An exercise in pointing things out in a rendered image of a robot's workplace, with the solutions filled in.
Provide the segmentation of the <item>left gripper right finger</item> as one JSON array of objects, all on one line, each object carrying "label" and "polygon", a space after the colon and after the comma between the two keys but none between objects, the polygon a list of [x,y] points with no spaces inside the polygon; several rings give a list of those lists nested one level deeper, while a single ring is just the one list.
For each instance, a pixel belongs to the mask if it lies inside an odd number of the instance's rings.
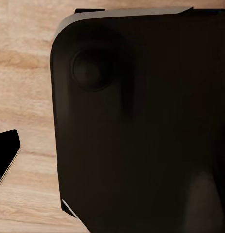
[{"label": "left gripper right finger", "polygon": [[225,162],[225,130],[218,129],[214,140],[214,147]]}]

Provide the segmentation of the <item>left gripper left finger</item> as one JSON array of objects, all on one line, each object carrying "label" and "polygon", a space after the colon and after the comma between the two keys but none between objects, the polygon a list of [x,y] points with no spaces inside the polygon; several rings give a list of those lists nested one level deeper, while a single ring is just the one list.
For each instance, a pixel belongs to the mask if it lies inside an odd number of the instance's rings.
[{"label": "left gripper left finger", "polygon": [[16,129],[0,133],[0,179],[20,148]]}]

